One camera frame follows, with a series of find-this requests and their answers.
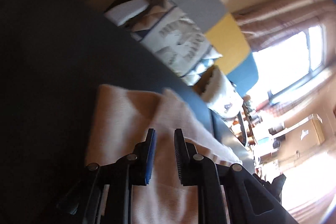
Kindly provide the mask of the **beige knitted sweater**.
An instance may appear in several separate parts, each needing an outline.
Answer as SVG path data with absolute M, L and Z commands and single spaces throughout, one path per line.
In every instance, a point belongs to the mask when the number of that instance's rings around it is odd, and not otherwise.
M 217 164 L 238 163 L 239 158 L 205 129 L 172 90 L 158 94 L 100 86 L 85 161 L 116 162 L 131 153 L 150 128 L 157 133 L 154 167 L 149 185 L 133 190 L 133 222 L 197 223 L 197 188 L 184 187 L 179 180 L 175 130 L 181 128 L 185 139 Z

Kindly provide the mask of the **grey yellow blue sofa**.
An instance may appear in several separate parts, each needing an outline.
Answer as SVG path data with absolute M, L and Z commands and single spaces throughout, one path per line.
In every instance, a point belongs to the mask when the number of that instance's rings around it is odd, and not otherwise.
M 156 1 L 158 0 L 132 0 L 122 3 L 106 11 L 105 17 L 131 34 L 131 25 L 137 22 Z M 251 48 L 234 17 L 220 0 L 171 1 L 196 23 L 210 43 L 222 54 L 222 57 L 217 59 L 191 87 L 201 97 L 214 67 L 217 66 L 243 99 L 246 92 L 257 82 L 259 75 Z M 222 118 L 222 120 L 230 125 L 234 118 Z

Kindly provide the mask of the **deer print cushion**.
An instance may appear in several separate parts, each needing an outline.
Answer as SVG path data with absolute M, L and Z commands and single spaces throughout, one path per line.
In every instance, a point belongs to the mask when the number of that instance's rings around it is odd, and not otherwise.
M 243 99 L 217 66 L 214 67 L 201 98 L 210 110 L 224 119 L 237 116 L 243 105 Z

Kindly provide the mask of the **wooden side table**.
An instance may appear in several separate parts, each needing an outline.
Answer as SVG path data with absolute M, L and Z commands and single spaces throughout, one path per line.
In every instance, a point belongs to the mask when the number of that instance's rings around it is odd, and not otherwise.
M 261 115 L 252 106 L 251 101 L 248 100 L 243 102 L 243 105 L 237 116 L 234 118 L 230 129 L 243 146 L 249 147 L 250 145 L 257 144 L 253 129 L 262 121 L 263 119 Z

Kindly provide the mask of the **tiger print cushion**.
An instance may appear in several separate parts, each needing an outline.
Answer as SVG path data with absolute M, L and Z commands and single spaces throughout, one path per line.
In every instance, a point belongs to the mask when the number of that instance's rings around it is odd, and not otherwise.
M 158 0 L 130 32 L 187 85 L 193 86 L 222 57 L 196 23 L 171 0 Z

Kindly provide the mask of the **brown patterned curtain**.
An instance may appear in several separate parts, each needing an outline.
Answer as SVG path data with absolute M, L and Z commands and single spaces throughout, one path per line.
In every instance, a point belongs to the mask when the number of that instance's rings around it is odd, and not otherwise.
M 274 0 L 233 13 L 252 51 L 257 52 L 335 17 L 333 0 Z

